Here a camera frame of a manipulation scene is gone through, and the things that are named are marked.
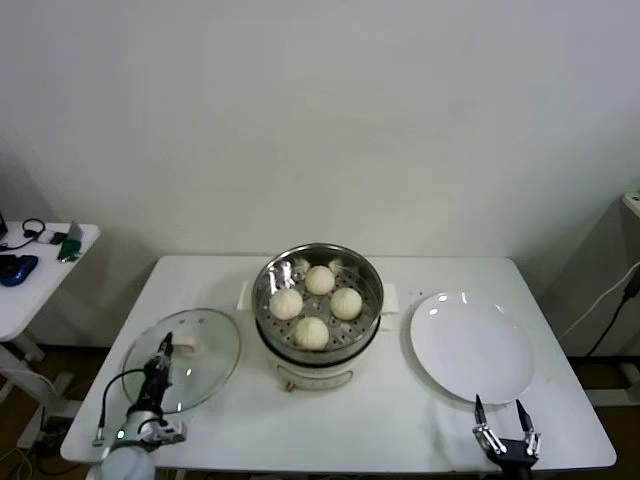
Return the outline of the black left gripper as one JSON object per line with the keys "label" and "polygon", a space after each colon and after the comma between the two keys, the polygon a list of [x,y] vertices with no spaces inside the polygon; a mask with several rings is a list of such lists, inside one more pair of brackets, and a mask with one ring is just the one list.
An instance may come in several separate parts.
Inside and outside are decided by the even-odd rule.
{"label": "black left gripper", "polygon": [[171,386],[170,364],[173,354],[173,333],[168,332],[154,355],[143,367],[144,380],[134,403],[135,411],[162,413],[162,401]]}

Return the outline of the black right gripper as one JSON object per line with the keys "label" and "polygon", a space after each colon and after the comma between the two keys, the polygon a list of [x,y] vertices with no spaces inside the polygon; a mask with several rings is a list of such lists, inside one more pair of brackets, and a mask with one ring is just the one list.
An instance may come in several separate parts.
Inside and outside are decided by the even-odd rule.
{"label": "black right gripper", "polygon": [[524,440],[499,439],[487,424],[484,406],[479,395],[475,396],[474,417],[476,425],[472,432],[480,447],[492,453],[492,462],[497,465],[506,480],[532,480],[535,456],[540,454],[541,435],[534,428],[529,413],[519,399],[516,408]]}

